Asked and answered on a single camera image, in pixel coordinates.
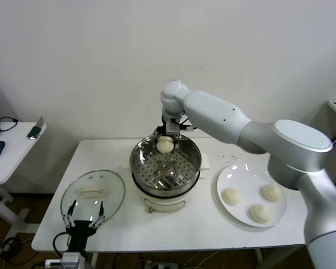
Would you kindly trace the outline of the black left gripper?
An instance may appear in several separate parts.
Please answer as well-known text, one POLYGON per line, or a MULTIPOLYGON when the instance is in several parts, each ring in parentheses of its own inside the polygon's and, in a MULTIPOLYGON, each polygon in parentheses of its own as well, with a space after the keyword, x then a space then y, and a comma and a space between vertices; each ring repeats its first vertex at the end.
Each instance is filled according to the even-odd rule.
POLYGON ((66 232, 71 237, 68 245, 69 252, 78 252, 83 257, 87 257, 86 244, 90 236, 96 234, 96 228, 99 228, 105 222, 104 203, 101 202, 99 215, 96 221, 75 220, 72 214, 76 206, 76 200, 69 206, 67 212, 63 215, 63 221, 67 227, 66 232))

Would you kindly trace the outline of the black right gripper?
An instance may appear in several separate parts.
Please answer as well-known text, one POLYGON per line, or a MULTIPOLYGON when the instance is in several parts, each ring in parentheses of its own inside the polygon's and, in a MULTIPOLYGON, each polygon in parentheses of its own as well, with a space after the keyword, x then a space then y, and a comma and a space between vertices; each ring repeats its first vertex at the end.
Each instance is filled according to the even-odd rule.
POLYGON ((160 134, 163 136, 170 136, 174 137, 174 145, 177 146, 182 140, 182 137, 180 136, 180 127, 176 125, 165 125, 165 126, 159 126, 157 127, 157 132, 155 142, 158 143, 160 134))

